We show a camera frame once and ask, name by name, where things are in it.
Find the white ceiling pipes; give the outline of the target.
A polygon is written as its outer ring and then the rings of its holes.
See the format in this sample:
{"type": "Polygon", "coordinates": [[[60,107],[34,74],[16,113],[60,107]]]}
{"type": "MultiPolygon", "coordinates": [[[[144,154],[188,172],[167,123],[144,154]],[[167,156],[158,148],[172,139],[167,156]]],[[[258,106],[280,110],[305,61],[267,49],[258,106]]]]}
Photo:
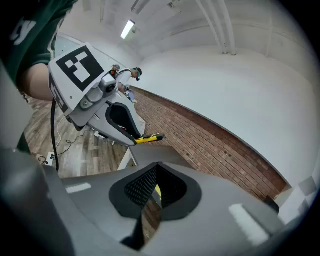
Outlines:
{"type": "Polygon", "coordinates": [[[218,47],[220,54],[223,55],[223,54],[230,53],[232,56],[235,56],[237,54],[237,51],[236,51],[234,30],[233,30],[231,17],[230,17],[227,5],[225,3],[225,0],[204,0],[204,1],[207,4],[208,10],[211,12],[211,16],[213,18],[215,25],[213,24],[208,12],[207,12],[207,9],[202,4],[202,0],[195,0],[199,9],[201,10],[202,14],[204,15],[205,20],[208,23],[208,26],[213,34],[214,40],[217,44],[217,47],[218,47]],[[219,15],[218,15],[218,12],[215,8],[214,3],[218,4],[220,11],[222,13],[227,36],[228,36],[228,40],[229,40],[229,48],[227,47],[227,41],[226,41],[224,29],[223,29],[222,23],[220,21],[220,18],[219,18],[219,15]]]}

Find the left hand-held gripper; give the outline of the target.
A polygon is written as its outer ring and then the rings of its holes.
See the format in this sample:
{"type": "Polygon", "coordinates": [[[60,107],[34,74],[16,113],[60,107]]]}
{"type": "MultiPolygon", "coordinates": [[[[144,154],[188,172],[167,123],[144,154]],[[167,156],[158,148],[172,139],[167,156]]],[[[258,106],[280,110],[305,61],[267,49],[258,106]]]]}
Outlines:
{"type": "Polygon", "coordinates": [[[128,147],[143,137],[145,130],[134,104],[116,93],[116,80],[88,42],[51,60],[48,76],[53,99],[78,131],[90,126],[128,147]]]}

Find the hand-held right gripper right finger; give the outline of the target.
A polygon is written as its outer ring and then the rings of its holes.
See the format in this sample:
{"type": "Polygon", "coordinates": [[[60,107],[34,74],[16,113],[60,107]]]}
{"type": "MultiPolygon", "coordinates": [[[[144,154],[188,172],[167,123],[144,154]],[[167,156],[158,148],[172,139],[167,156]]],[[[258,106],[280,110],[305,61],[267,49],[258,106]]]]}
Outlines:
{"type": "Polygon", "coordinates": [[[285,225],[267,204],[229,180],[166,163],[199,184],[202,197],[185,218],[163,221],[142,249],[148,256],[272,256],[285,225]]]}

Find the white table leg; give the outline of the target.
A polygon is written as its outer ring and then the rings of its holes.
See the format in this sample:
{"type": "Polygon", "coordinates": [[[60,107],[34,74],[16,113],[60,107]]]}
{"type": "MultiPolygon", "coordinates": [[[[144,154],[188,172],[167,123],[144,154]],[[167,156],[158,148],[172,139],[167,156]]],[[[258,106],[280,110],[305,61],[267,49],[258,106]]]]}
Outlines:
{"type": "Polygon", "coordinates": [[[137,166],[137,162],[133,156],[131,148],[128,147],[117,170],[120,171],[128,167],[135,167],[135,166],[137,166]]]}

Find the small yellow knife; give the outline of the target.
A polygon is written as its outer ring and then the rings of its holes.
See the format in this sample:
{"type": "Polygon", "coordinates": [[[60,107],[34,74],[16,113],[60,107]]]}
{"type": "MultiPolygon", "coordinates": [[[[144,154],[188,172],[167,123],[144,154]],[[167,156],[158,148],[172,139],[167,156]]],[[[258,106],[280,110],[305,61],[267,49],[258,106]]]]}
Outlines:
{"type": "Polygon", "coordinates": [[[135,140],[135,142],[137,144],[143,144],[143,143],[161,141],[164,138],[165,138],[165,135],[163,133],[157,133],[157,134],[147,135],[147,136],[138,138],[135,140]]]}

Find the person's left forearm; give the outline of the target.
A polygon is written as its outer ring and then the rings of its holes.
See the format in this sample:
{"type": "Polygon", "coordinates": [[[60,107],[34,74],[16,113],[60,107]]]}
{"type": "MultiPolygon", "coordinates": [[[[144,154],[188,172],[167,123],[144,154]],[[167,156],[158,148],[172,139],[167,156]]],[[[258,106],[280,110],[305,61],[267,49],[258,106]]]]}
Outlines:
{"type": "Polygon", "coordinates": [[[52,101],[49,88],[49,69],[45,64],[36,64],[17,76],[18,88],[28,95],[41,101],[52,101]]]}

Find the person's green shirt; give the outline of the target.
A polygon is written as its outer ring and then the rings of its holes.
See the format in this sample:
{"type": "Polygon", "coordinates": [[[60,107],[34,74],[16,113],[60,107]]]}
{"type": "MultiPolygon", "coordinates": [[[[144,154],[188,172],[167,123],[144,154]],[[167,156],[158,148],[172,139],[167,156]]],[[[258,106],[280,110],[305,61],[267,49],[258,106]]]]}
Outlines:
{"type": "Polygon", "coordinates": [[[17,76],[55,58],[60,27],[78,0],[0,0],[0,60],[19,93],[17,76]]]}

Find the long ceiling light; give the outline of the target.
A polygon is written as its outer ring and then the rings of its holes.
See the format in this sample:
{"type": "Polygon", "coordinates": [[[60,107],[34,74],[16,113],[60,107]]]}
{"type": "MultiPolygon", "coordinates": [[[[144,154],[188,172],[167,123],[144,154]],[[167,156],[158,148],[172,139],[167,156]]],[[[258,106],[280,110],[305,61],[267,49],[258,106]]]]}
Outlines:
{"type": "Polygon", "coordinates": [[[128,36],[128,34],[130,33],[130,31],[132,30],[132,28],[134,27],[135,22],[132,20],[128,20],[125,27],[122,30],[122,33],[120,35],[120,37],[122,39],[126,39],[126,37],[128,36]]]}

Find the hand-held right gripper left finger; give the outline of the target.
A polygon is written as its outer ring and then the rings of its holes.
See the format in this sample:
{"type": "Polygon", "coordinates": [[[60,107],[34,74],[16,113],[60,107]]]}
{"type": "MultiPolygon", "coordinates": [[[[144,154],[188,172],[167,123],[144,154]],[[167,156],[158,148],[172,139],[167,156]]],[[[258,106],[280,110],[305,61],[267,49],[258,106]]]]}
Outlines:
{"type": "Polygon", "coordinates": [[[48,169],[49,195],[71,239],[70,256],[158,256],[142,229],[145,179],[156,163],[60,179],[48,169]]]}

